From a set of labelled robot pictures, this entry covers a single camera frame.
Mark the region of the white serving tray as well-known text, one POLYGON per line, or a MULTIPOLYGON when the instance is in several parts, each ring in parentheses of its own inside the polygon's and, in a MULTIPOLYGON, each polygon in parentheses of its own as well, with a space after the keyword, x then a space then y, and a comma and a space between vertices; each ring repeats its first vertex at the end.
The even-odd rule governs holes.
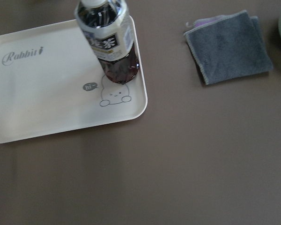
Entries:
POLYGON ((132 120, 143 71, 111 82, 75 20, 0 35, 0 143, 132 120))

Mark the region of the dark sauce bottle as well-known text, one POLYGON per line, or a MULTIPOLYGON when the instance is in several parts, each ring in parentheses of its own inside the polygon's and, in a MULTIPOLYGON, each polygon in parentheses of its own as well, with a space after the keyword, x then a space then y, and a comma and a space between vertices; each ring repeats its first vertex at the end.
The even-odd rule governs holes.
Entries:
POLYGON ((133 23, 124 0, 81 0, 74 15, 107 78, 125 84, 138 73, 133 23))

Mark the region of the grey cloth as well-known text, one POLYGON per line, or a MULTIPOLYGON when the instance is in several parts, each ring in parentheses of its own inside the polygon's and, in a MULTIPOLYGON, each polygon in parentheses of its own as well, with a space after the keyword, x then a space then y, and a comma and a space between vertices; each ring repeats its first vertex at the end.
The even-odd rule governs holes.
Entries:
POLYGON ((273 69, 259 19, 246 10, 198 19, 184 36, 206 85, 273 69))

